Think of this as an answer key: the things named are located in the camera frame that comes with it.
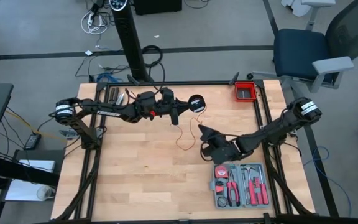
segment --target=desk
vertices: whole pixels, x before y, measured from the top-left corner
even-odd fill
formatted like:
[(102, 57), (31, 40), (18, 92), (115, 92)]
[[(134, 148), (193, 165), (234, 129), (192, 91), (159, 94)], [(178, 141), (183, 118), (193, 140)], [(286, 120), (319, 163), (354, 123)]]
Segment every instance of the desk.
[[(264, 84), (270, 112), (276, 119), (286, 106), (280, 83), (269, 80)], [(185, 101), (193, 94), (202, 95), (207, 110), (200, 120), (213, 129), (230, 134), (251, 133), (258, 129), (254, 105), (235, 102), (234, 86), (168, 87), (177, 98)], [(153, 89), (151, 86), (127, 88), (134, 93)], [(78, 97), (93, 99), (95, 91), (96, 84), (81, 84)], [(261, 101), (259, 104), (261, 113), (265, 114)], [(197, 114), (186, 111), (179, 117), (183, 136), (178, 143), (183, 147), (193, 142), (189, 127), (190, 119), (195, 116)], [(85, 123), (89, 124), (90, 119), (91, 116), (85, 117)], [(213, 193), (208, 187), (213, 165), (200, 158), (201, 133), (196, 122), (191, 123), (196, 144), (188, 151), (175, 145), (180, 130), (170, 125), (169, 116), (153, 121), (143, 119), (138, 124), (108, 117), (106, 127), (92, 221), (260, 218), (266, 212), (274, 216), (272, 206), (238, 210), (215, 208)], [(288, 138), (287, 142), (296, 145), (294, 138)], [(74, 144), (67, 152), (78, 145)], [(78, 149), (63, 162), (52, 218), (59, 216), (76, 194), (84, 154), (85, 150)], [(253, 155), (239, 163), (263, 161), (263, 152), (259, 147)], [(298, 151), (283, 145), (282, 162), (289, 188), (306, 209), (314, 211)], [(282, 193), (279, 186), (277, 188), (282, 211), (285, 211)], [(88, 196), (85, 195), (84, 203), (87, 201)]]

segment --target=red-handled pliers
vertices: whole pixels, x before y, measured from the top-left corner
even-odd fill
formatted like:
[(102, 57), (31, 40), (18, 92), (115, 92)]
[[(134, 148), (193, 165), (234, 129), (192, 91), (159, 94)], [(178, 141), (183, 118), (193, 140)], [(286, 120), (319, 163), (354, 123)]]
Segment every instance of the red-handled pliers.
[(229, 202), (230, 207), (232, 206), (232, 190), (236, 194), (236, 205), (240, 206), (239, 189), (237, 188), (237, 183), (234, 181), (233, 173), (231, 172), (231, 170), (229, 170), (229, 182), (227, 183), (227, 201)]

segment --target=black box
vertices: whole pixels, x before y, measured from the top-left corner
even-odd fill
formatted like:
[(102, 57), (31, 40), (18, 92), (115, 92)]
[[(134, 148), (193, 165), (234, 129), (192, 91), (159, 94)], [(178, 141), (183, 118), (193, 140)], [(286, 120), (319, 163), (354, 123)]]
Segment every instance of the black box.
[(181, 10), (182, 0), (134, 0), (137, 15)]

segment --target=chair armrest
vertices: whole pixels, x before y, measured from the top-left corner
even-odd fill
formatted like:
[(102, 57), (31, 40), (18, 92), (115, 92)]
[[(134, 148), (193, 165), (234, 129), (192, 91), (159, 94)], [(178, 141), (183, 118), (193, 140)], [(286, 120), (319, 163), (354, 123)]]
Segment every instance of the chair armrest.
[(301, 3), (311, 7), (328, 7), (335, 5), (335, 0), (302, 0)]
[(314, 69), (320, 74), (343, 72), (354, 68), (354, 64), (349, 57), (331, 58), (319, 60), (312, 63)]

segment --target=yellow cable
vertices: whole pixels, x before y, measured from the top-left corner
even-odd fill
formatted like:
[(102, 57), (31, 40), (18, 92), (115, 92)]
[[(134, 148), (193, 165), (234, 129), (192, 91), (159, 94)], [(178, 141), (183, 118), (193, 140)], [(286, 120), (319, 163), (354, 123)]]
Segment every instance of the yellow cable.
[(63, 142), (66, 142), (66, 139), (62, 139), (60, 137), (54, 136), (52, 134), (47, 134), (47, 133), (43, 133), (40, 131), (37, 131), (33, 126), (31, 126), (29, 123), (27, 123), (26, 121), (24, 121), (21, 117), (19, 117), (18, 115), (11, 113), (10, 111), (6, 110), (5, 112), (7, 112), (9, 115), (15, 117), (16, 119), (18, 119), (19, 121), (21, 121), (24, 125), (26, 125), (27, 127), (29, 127), (31, 129), (32, 132), (36, 133), (36, 134), (40, 134), (42, 136), (48, 137), (48, 138), (52, 138), (52, 139), (57, 139)]

